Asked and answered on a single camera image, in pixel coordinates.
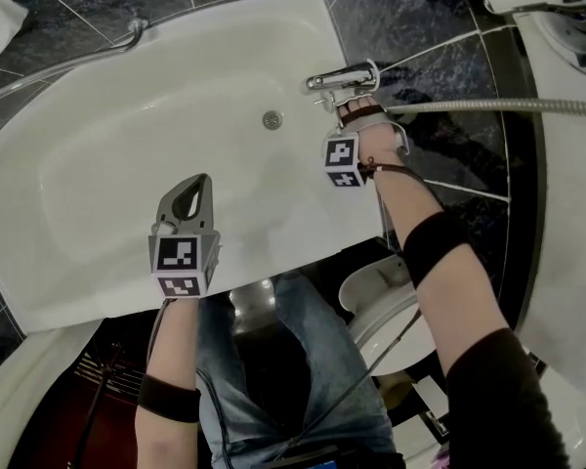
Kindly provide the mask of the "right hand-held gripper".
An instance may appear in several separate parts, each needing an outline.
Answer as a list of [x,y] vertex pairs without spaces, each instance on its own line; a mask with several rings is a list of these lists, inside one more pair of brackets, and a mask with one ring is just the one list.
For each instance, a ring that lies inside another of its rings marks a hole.
[[359,133],[377,125],[391,125],[397,148],[409,150],[405,130],[383,109],[364,109],[362,114],[339,117],[339,125],[323,145],[324,172],[335,188],[357,189],[365,185],[367,170],[359,159]]

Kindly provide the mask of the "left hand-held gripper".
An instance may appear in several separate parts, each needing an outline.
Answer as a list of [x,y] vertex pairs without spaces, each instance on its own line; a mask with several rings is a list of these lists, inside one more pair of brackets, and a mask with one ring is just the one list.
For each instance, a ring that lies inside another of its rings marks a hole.
[[203,298],[219,262],[211,178],[181,181],[160,200],[148,238],[151,275],[166,299]]

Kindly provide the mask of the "person's right forearm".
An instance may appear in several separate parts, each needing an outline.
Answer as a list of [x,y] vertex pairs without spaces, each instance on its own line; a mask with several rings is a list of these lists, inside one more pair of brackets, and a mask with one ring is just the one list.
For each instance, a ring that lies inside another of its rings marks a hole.
[[[380,172],[374,181],[400,243],[405,243],[420,223],[441,211],[430,191],[404,174]],[[508,326],[487,273],[467,244],[447,253],[416,293],[444,373],[484,337]]]

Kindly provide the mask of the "person's left forearm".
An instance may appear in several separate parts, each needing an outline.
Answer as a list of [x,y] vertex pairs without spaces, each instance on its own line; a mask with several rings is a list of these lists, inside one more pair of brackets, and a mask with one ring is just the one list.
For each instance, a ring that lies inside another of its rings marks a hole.
[[[163,313],[146,373],[172,386],[196,386],[198,301],[170,303]],[[196,469],[196,423],[161,417],[142,407],[136,410],[137,469]]]

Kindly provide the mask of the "person's right hand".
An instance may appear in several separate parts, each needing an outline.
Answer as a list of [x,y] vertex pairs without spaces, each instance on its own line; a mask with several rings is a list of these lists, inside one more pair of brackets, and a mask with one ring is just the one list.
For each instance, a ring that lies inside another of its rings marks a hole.
[[[378,103],[373,97],[363,97],[348,101],[338,107],[341,117],[358,114],[366,107],[376,107]],[[358,132],[359,159],[364,164],[384,163],[400,165],[398,156],[397,134],[391,123],[367,126]]]

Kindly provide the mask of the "chrome bathtub spout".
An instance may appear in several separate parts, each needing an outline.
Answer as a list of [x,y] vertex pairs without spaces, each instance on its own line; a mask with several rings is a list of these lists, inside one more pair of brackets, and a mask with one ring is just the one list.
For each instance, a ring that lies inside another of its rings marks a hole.
[[304,85],[310,92],[348,89],[375,92],[380,86],[380,80],[377,64],[372,60],[366,60],[363,63],[313,75],[305,80]]

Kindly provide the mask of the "white bathtub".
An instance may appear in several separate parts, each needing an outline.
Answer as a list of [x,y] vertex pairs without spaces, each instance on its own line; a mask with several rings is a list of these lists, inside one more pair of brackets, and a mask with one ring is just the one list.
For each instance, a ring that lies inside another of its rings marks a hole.
[[0,291],[20,327],[157,308],[147,237],[161,197],[195,174],[213,182],[215,293],[379,235],[375,190],[325,175],[336,120],[302,92],[344,63],[323,0],[241,0],[43,92],[0,131]]

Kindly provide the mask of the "black elastic armband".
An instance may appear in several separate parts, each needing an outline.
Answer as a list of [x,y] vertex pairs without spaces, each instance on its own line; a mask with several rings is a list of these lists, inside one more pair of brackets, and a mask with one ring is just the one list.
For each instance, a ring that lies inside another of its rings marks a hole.
[[184,389],[146,374],[142,380],[138,406],[168,420],[197,423],[200,399],[199,390]]
[[401,248],[414,288],[449,252],[469,243],[466,232],[446,211],[438,212],[416,226]]

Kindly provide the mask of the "white toilet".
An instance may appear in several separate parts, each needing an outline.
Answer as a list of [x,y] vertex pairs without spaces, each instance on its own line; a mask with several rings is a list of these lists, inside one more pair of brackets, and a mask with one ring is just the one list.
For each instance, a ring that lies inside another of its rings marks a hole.
[[414,317],[419,310],[416,291],[397,255],[348,276],[339,302],[354,315],[350,333],[374,376],[404,371],[436,349],[425,320]]

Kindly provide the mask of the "black tripod stand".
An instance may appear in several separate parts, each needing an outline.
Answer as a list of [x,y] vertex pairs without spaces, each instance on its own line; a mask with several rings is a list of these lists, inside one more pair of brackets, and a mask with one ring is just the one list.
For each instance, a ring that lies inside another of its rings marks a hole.
[[114,351],[109,360],[104,360],[99,351],[97,341],[92,339],[93,350],[84,350],[74,368],[74,374],[95,386],[95,394],[88,408],[83,428],[78,437],[72,460],[67,469],[82,469],[82,460],[91,434],[100,401],[107,389],[107,384],[116,374],[115,363],[123,351],[124,344],[114,343]]

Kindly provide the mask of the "chrome grab bar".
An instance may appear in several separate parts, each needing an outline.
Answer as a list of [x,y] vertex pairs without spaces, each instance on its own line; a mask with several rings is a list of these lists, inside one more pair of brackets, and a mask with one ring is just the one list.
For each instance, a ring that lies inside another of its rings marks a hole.
[[0,88],[0,101],[10,95],[22,90],[29,85],[44,81],[47,78],[56,76],[60,73],[65,73],[78,68],[82,65],[92,64],[108,58],[122,55],[130,52],[136,48],[141,42],[144,33],[148,27],[148,21],[146,19],[135,18],[129,22],[128,29],[131,32],[131,38],[124,44],[114,45],[107,49],[99,50],[93,53],[84,54],[68,61],[54,64],[46,68],[42,68],[26,76],[20,77],[19,79],[11,82]]

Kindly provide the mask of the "person's blue jeans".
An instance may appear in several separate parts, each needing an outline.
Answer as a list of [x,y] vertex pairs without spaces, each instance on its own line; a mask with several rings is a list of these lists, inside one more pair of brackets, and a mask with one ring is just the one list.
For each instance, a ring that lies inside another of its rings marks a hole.
[[301,273],[274,285],[278,330],[240,352],[226,294],[199,302],[200,427],[212,469],[272,469],[328,446],[338,469],[405,469],[381,395],[344,321]]

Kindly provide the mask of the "person's dark jacket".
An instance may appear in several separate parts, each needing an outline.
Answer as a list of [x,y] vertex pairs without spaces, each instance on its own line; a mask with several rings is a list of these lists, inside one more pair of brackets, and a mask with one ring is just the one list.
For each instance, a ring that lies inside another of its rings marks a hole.
[[511,330],[472,346],[446,386],[450,469],[570,469],[539,378]]

